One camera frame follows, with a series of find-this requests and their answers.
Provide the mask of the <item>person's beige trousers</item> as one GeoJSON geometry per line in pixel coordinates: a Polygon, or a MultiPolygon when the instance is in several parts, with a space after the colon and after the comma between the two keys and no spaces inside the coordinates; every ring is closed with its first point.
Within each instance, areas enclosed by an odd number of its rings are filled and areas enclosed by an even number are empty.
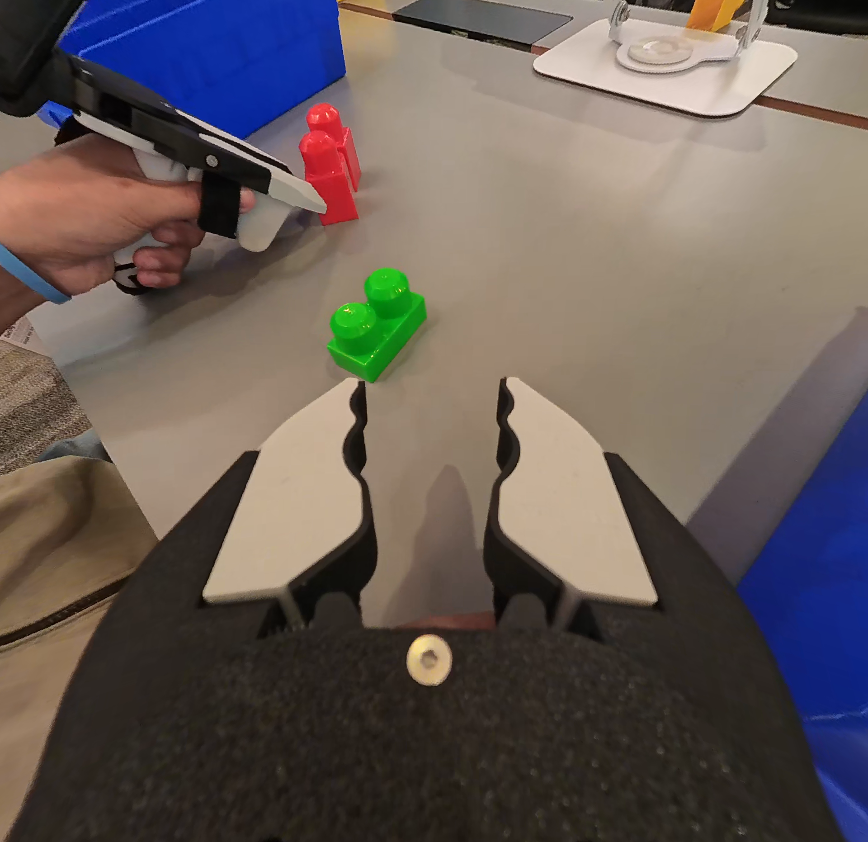
{"type": "Polygon", "coordinates": [[[111,462],[63,456],[2,476],[2,837],[83,650],[155,544],[111,462]]]}

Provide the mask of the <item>black inset table panel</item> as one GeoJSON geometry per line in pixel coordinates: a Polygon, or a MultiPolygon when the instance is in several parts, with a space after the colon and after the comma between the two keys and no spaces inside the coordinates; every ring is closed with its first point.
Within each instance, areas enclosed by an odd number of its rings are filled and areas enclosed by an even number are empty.
{"type": "Polygon", "coordinates": [[[400,23],[475,41],[498,41],[525,51],[572,22],[567,14],[483,0],[417,0],[392,11],[400,23]]]}

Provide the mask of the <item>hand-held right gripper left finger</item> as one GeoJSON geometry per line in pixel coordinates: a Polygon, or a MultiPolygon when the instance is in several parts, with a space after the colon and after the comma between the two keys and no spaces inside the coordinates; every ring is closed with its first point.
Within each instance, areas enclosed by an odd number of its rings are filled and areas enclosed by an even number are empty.
{"type": "Polygon", "coordinates": [[[210,605],[315,607],[360,596],[377,565],[365,382],[348,378],[266,438],[205,583],[210,605]]]}

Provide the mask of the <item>person's left hand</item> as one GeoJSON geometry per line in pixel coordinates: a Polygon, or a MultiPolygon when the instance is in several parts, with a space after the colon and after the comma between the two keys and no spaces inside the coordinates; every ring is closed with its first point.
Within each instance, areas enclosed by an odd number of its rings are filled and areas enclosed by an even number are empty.
{"type": "Polygon", "coordinates": [[[1,241],[74,297],[112,279],[114,254],[149,234],[135,264],[147,287],[179,284],[204,240],[201,185],[147,179],[131,149],[89,133],[2,173],[1,241]]]}

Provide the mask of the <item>person's left forearm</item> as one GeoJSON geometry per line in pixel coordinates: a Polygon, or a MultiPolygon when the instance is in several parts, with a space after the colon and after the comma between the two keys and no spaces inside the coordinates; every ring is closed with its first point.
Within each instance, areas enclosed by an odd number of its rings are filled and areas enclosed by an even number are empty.
{"type": "Polygon", "coordinates": [[[6,332],[21,318],[26,317],[46,302],[41,294],[38,294],[4,268],[1,268],[0,300],[1,333],[6,332]]]}

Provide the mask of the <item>white document stand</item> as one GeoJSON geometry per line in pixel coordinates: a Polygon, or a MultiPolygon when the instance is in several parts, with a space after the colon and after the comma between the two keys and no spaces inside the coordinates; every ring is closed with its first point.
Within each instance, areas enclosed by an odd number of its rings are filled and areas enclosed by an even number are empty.
{"type": "Polygon", "coordinates": [[[744,111],[797,60],[759,39],[769,0],[754,0],[737,33],[711,33],[630,17],[626,0],[603,0],[597,21],[534,60],[554,80],[706,118],[744,111]]]}

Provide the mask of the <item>green double toy block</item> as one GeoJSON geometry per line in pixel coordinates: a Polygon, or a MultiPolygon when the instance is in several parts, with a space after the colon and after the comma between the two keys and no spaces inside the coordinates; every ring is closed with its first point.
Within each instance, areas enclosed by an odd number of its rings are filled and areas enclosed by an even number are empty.
{"type": "Polygon", "coordinates": [[[426,321],[427,308],[395,268],[375,270],[363,289],[364,302],[341,305],[331,315],[327,349],[336,366],[374,383],[426,321]]]}

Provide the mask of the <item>small orange cube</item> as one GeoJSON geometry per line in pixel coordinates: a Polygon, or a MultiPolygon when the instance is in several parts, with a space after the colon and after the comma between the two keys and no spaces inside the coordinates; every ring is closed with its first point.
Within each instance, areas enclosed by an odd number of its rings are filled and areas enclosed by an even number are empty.
{"type": "Polygon", "coordinates": [[[732,23],[745,0],[694,0],[685,28],[716,33],[732,23]]]}

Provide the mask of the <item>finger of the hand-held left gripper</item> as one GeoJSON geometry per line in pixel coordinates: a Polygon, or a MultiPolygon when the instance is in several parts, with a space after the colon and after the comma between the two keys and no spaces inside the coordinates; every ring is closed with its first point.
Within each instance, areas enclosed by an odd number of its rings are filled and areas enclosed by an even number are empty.
{"type": "Polygon", "coordinates": [[[296,177],[286,164],[245,144],[205,144],[207,168],[225,179],[290,207],[317,214],[327,205],[311,184],[296,177]]]}

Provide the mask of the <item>red toy block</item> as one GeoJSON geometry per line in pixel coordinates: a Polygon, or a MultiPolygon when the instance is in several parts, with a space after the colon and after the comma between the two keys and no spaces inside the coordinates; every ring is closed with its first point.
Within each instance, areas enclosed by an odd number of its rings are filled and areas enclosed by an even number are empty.
{"type": "Polygon", "coordinates": [[[309,131],[299,142],[299,152],[306,181],[326,204],[319,215],[322,225],[358,219],[350,174],[337,143],[326,132],[309,131]]]}
{"type": "Polygon", "coordinates": [[[310,131],[322,131],[336,143],[357,192],[362,175],[359,156],[352,131],[343,123],[339,110],[327,102],[317,103],[307,112],[307,124],[310,131]]]}

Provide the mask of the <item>blue plastic bin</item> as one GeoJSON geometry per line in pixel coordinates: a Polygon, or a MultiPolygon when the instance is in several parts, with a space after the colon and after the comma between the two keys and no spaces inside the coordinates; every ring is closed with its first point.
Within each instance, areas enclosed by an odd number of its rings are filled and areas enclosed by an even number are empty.
{"type": "Polygon", "coordinates": [[[789,687],[843,836],[866,840],[866,396],[738,590],[789,687]]]}
{"type": "Polygon", "coordinates": [[[241,139],[345,75],[337,0],[89,0],[59,47],[241,139]]]}

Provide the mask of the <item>blue wristband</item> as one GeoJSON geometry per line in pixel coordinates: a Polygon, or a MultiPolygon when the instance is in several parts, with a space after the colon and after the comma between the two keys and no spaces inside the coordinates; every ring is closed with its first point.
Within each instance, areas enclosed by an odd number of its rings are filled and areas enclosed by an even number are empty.
{"type": "Polygon", "coordinates": [[[33,293],[38,294],[46,302],[62,305],[71,300],[70,295],[58,290],[39,273],[17,258],[4,245],[1,245],[1,268],[33,293]]]}

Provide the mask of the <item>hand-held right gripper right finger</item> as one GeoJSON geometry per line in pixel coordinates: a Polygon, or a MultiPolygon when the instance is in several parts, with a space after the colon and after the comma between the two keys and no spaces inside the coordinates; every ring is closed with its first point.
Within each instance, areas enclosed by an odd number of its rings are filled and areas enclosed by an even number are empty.
{"type": "Polygon", "coordinates": [[[652,608],[658,593],[606,454],[564,410],[519,378],[502,378],[495,419],[499,473],[484,531],[495,602],[536,597],[652,608]]]}

